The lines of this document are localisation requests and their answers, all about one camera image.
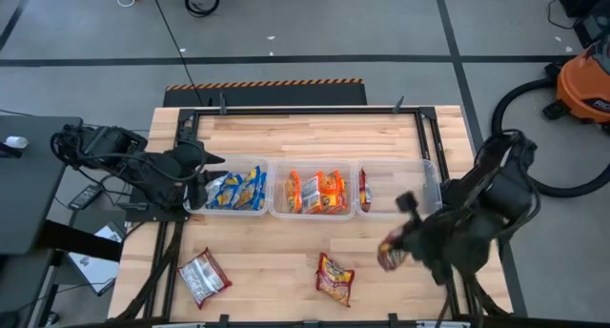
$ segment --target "hazard tape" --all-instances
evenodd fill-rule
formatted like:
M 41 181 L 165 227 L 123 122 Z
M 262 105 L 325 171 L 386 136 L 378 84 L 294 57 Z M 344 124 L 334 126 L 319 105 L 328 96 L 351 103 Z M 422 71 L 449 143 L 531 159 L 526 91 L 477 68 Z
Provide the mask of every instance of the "hazard tape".
M 322 84 L 361 84 L 362 79 L 317 79 L 317 80 L 285 80 L 285 81 L 243 81 L 234 83 L 212 83 L 198 85 L 170 85 L 165 91 L 203 89 L 229 89 L 263 86 L 293 86 L 293 85 L 322 85 Z

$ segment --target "plastic container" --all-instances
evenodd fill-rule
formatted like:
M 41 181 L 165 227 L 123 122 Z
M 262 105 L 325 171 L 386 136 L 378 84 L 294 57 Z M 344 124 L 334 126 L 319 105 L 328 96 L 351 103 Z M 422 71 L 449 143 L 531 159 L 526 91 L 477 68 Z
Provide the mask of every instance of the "plastic container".
M 359 180 L 360 169 L 366 174 L 373 200 L 367 213 L 362 211 L 358 198 L 355 206 L 359 215 L 371 218 L 399 217 L 402 214 L 398 211 L 396 198 L 407 191 L 415 194 L 419 203 L 417 210 L 422 215 L 432 214 L 442 206 L 437 168 L 430 160 L 359 159 L 354 183 Z
M 255 155 L 219 155 L 225 159 L 225 162 L 215 165 L 206 165 L 208 171 L 229 171 L 231 173 L 240 174 L 243 178 L 256 166 L 260 166 L 261 172 L 267 173 L 267 181 L 265 184 L 265 204 L 260 210 L 230 210 L 230 209 L 206 209 L 205 207 L 191 210 L 188 208 L 188 203 L 185 203 L 185 210 L 191 214 L 199 215 L 227 215 L 227 216 L 260 216 L 264 215 L 269 210 L 270 196 L 272 195 L 273 169 L 269 159 Z
M 325 219 L 325 220 L 346 220 L 354 217 L 356 214 L 356 202 L 354 192 L 354 162 L 349 160 L 339 159 L 276 159 L 274 164 L 274 176 L 271 199 L 268 199 L 271 214 L 279 218 L 292 219 Z M 288 200 L 284 185 L 292 170 L 296 170 L 300 183 L 303 184 L 314 176 L 316 172 L 322 171 L 324 174 L 329 174 L 334 170 L 338 170 L 339 174 L 345 180 L 345 196 L 347 209 L 344 209 L 336 214 L 293 214 L 288 210 Z

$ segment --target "concrete floor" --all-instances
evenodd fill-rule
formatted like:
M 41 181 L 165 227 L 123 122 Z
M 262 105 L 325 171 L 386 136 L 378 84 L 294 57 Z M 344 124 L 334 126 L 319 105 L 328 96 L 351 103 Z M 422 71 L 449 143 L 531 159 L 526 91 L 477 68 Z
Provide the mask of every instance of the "concrete floor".
M 19 1 L 0 0 L 0 31 Z M 269 56 L 270 52 L 275 56 L 451 54 L 437 0 L 221 0 L 218 11 L 204 19 L 188 15 L 183 0 L 159 1 L 188 57 Z M 462 56 L 578 53 L 576 36 L 546 21 L 549 1 L 445 0 L 457 51 Z M 563 24 L 569 22 L 559 6 L 553 16 Z M 0 66 L 5 65 L 0 67 L 0 109 L 78 115 L 89 123 L 147 129 L 153 109 L 162 105 L 165 87 L 188 83 L 179 65 L 3 64 L 24 59 L 177 57 L 153 0 L 140 0 L 129 9 L 117 7 L 115 0 L 29 0 L 10 36 L 3 36 L 8 39 L 0 38 Z M 195 83 L 361 77 L 370 104 L 394 104 L 405 95 L 405 104 L 463 105 L 464 89 L 460 91 L 452 59 L 443 60 L 190 65 L 189 69 Z M 464 64 L 475 108 L 468 113 L 471 127 L 477 122 L 487 136 L 496 103 L 516 85 L 541 77 L 543 66 Z M 608 137 L 567 118 L 543 121 L 539 111 L 549 95 L 521 98 L 507 113 L 505 126 L 519 127 L 539 143 L 533 175 L 560 186 L 581 183 L 610 159 Z M 82 176 L 67 172 L 58 197 L 68 202 L 85 185 Z M 608 195 L 610 186 L 576 199 L 545 197 L 539 216 L 513 238 L 530 317 L 610 321 L 604 305 L 610 291 L 610 255 L 604 248 L 610 242 L 605 234 L 610 215 L 603 201 Z M 53 205 L 50 217 L 67 221 L 69 213 Z M 62 315 L 62 325 L 101 321 L 110 295 L 98 298 L 82 288 L 59 295 L 53 309 Z M 86 310 L 74 310 L 76 303 Z

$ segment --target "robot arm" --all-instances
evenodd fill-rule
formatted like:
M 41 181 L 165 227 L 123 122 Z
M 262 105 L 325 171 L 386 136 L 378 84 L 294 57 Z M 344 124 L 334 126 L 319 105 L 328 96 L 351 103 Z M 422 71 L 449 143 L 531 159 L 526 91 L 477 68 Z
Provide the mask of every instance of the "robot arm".
M 481 146 L 470 172 L 441 186 L 443 207 L 423 220 L 413 193 L 399 196 L 396 205 L 411 219 L 379 246 L 381 267 L 394 270 L 411 254 L 444 285 L 453 279 L 453 266 L 490 314 L 503 313 L 475 274 L 487 263 L 493 239 L 510 238 L 539 211 L 539 194 L 527 175 L 536 148 L 519 131 L 492 136 Z M 536 206 L 530 212 L 533 198 Z
M 60 160 L 74 169 L 104 170 L 141 190 L 161 209 L 182 208 L 185 200 L 191 208 L 202 207 L 208 199 L 205 185 L 225 172 L 201 170 L 225 160 L 206 152 L 199 141 L 177 140 L 163 153 L 144 152 L 147 144 L 146 138 L 118 127 L 67 125 L 51 138 L 51 150 Z

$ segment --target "snack packet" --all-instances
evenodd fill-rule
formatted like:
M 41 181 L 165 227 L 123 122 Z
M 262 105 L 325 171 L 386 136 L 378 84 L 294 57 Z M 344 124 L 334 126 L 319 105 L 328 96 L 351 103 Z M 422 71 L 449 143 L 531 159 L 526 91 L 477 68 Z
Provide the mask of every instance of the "snack packet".
M 303 207 L 301 183 L 295 170 L 290 172 L 288 180 L 284 184 L 284 190 L 286 191 L 286 199 L 288 201 L 288 211 L 293 214 L 300 213 Z
M 256 186 L 256 192 L 252 202 L 253 210 L 260 210 L 265 205 L 265 183 L 267 182 L 267 173 L 263 172 L 260 175 L 260 180 Z
M 315 289 L 350 307 L 354 270 L 344 270 L 324 253 L 320 253 Z
M 252 207 L 254 193 L 260 181 L 260 167 L 254 167 L 244 179 L 244 182 L 239 185 L 237 194 L 234 197 L 232 204 L 237 210 L 249 209 Z
M 207 298 L 232 285 L 207 248 L 186 265 L 178 267 L 178 272 L 191 290 L 199 309 Z
M 335 170 L 320 181 L 320 192 L 322 194 L 323 212 L 326 214 L 335 214 L 341 211 L 341 182 L 345 188 L 345 181 L 339 175 L 339 171 Z
M 339 179 L 339 210 L 347 209 L 347 196 L 345 193 L 345 179 Z
M 377 262 L 386 272 L 394 271 L 406 259 L 407 252 L 400 248 L 400 246 L 402 245 L 402 239 L 409 231 L 408 229 L 409 222 L 395 228 L 385 236 L 377 247 Z
M 360 191 L 360 208 L 363 212 L 368 213 L 371 209 L 371 201 L 373 200 L 373 192 L 371 192 L 371 188 L 369 184 L 366 182 L 366 174 L 363 169 L 360 169 L 360 174 L 358 177 L 358 185 Z
M 225 182 L 228 174 L 222 175 L 209 183 L 206 184 L 206 193 L 208 194 L 208 201 L 206 202 L 206 208 L 210 208 L 214 202 L 216 196 L 220 192 L 220 187 Z
M 301 187 L 303 214 L 318 214 L 324 209 L 320 193 L 320 181 L 323 177 L 324 173 L 318 172 Z
M 220 187 L 220 192 L 216 195 L 212 205 L 208 209 L 231 209 L 239 185 L 243 182 L 241 175 L 228 173 Z

